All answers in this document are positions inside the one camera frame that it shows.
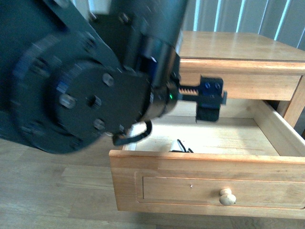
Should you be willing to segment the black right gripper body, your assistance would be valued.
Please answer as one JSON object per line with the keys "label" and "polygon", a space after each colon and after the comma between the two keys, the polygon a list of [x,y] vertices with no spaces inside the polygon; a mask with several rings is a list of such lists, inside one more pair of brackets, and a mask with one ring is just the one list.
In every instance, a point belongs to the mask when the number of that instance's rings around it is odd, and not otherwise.
{"label": "black right gripper body", "polygon": [[176,55],[173,69],[159,86],[151,87],[150,98],[141,119],[155,119],[168,114],[178,101],[195,102],[196,107],[221,108],[226,104],[227,91],[222,78],[200,77],[196,86],[181,85],[179,74],[180,57]]}

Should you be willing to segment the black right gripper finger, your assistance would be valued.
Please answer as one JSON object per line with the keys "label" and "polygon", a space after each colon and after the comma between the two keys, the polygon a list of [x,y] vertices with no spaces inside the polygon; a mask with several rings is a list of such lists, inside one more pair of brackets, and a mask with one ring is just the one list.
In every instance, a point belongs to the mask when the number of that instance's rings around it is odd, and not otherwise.
{"label": "black right gripper finger", "polygon": [[220,108],[196,107],[196,121],[216,122],[219,119]]}

